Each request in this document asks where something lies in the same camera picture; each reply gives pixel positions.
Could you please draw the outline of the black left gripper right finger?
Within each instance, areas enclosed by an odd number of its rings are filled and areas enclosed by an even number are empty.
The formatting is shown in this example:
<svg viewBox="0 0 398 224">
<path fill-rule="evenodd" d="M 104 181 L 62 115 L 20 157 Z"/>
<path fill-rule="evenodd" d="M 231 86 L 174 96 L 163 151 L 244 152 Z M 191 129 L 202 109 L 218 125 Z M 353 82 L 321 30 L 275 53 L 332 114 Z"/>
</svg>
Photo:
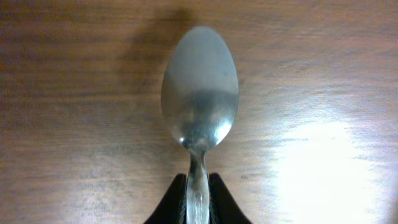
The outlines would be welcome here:
<svg viewBox="0 0 398 224">
<path fill-rule="evenodd" d="M 241 211 L 221 176 L 212 173 L 210 181 L 210 218 L 216 224 L 252 224 Z"/>
</svg>

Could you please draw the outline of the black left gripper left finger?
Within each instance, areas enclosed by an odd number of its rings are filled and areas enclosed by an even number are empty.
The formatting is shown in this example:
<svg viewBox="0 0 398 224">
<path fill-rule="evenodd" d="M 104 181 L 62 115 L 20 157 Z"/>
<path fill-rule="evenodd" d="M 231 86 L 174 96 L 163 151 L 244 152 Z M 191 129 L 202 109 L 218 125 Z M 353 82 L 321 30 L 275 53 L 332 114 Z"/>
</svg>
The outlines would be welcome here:
<svg viewBox="0 0 398 224">
<path fill-rule="evenodd" d="M 162 200 L 144 224 L 184 224 L 186 183 L 185 174 L 176 175 Z"/>
</svg>

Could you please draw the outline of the small metal spoon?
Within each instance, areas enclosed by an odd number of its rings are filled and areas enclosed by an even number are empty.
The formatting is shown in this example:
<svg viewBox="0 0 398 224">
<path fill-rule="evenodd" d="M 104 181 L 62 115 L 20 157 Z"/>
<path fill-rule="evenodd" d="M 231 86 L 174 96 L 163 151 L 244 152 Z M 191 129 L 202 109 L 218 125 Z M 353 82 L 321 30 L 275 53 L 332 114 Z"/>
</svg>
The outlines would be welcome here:
<svg viewBox="0 0 398 224">
<path fill-rule="evenodd" d="M 161 91 L 165 122 L 190 155 L 187 223 L 210 221 L 205 155 L 230 132 L 238 102 L 238 76 L 226 42 L 209 27 L 189 30 L 168 62 Z"/>
</svg>

